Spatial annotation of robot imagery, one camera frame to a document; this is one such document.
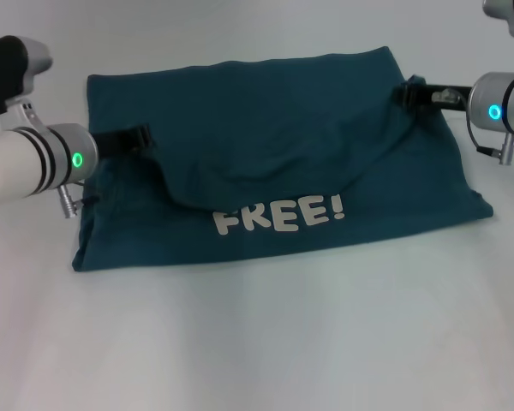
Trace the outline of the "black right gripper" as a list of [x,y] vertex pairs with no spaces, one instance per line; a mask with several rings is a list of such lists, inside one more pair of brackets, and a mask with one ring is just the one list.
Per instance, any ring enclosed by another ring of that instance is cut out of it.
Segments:
[[423,77],[411,76],[394,87],[394,102],[409,113],[424,110],[465,111],[471,86],[428,84]]

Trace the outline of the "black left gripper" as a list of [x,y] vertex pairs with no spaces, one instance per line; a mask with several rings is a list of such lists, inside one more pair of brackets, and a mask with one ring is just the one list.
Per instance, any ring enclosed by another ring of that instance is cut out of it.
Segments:
[[131,152],[139,152],[152,145],[150,129],[147,125],[92,133],[100,158],[114,158]]

